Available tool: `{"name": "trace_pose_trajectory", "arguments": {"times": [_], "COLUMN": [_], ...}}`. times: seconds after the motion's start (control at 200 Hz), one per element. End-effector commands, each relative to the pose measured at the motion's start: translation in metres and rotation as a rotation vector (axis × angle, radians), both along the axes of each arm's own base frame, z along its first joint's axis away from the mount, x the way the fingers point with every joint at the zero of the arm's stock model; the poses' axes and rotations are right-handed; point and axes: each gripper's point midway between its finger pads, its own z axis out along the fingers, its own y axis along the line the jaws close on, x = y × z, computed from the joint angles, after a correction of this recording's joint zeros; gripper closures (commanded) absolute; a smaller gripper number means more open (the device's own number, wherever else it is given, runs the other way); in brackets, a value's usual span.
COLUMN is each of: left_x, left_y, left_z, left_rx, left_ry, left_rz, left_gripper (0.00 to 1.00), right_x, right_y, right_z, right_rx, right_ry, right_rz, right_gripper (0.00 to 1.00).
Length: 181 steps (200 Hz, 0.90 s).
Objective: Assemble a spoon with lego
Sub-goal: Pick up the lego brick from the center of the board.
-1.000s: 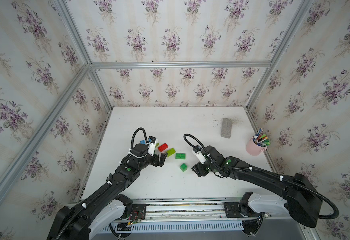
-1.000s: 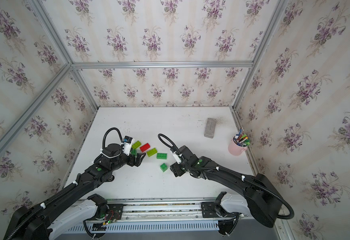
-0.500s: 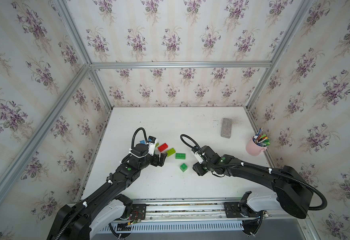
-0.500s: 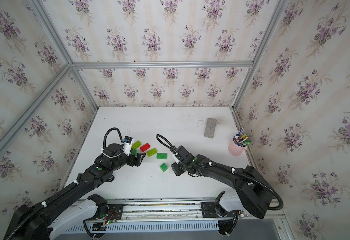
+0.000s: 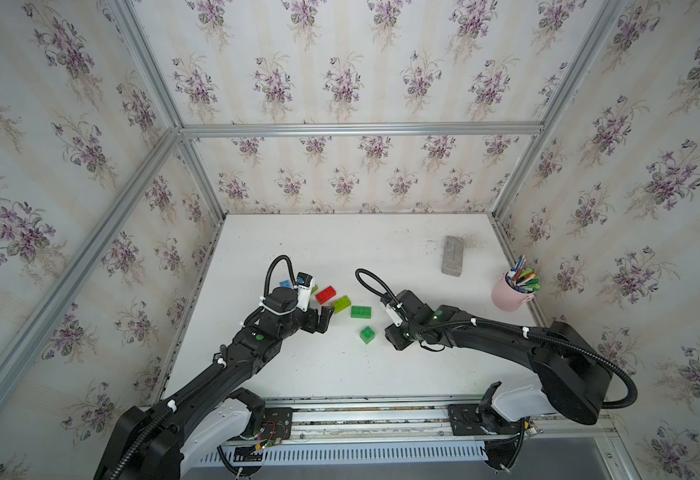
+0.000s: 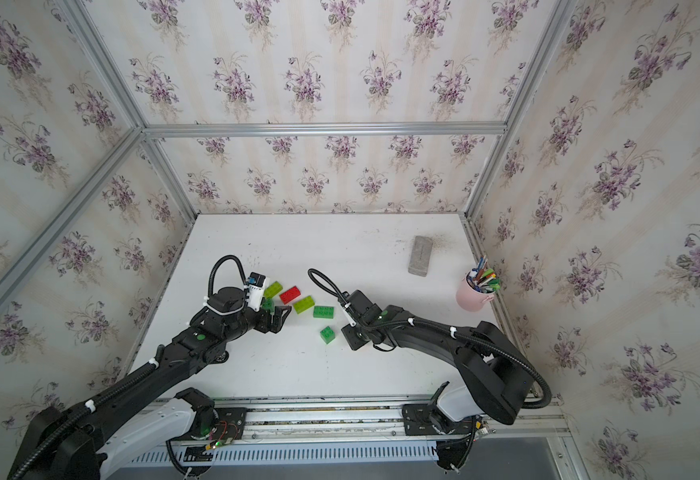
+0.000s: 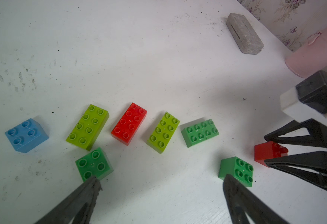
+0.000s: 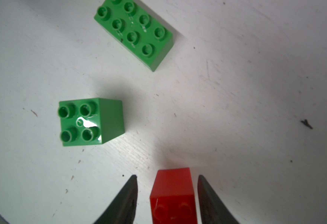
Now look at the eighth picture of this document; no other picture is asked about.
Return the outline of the green long lego brick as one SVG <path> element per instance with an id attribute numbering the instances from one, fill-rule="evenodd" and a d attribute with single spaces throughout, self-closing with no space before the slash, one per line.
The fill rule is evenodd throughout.
<path id="1" fill-rule="evenodd" d="M 104 1 L 94 19 L 151 71 L 173 47 L 173 33 L 135 1 Z"/>

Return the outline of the red square lego brick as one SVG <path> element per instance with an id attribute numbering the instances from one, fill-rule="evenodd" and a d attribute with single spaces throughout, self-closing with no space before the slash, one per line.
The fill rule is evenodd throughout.
<path id="1" fill-rule="evenodd" d="M 153 224 L 198 223 L 189 168 L 159 170 L 149 199 Z"/>

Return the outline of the green square lego brick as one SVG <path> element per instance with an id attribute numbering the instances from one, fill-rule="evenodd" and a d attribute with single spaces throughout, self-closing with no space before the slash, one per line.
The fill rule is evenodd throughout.
<path id="1" fill-rule="evenodd" d="M 92 98 L 60 101 L 62 145 L 104 144 L 125 133 L 121 100 Z"/>

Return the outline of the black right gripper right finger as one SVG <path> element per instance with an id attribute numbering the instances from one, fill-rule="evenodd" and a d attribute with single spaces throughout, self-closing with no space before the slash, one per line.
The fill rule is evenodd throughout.
<path id="1" fill-rule="evenodd" d="M 203 175 L 198 178 L 198 198 L 203 224 L 239 224 Z"/>

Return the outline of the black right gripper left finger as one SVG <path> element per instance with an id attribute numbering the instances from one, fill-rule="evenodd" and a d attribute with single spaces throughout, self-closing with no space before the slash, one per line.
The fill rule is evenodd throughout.
<path id="1" fill-rule="evenodd" d="M 133 224 L 137 197 L 137 176 L 132 175 L 94 224 Z"/>

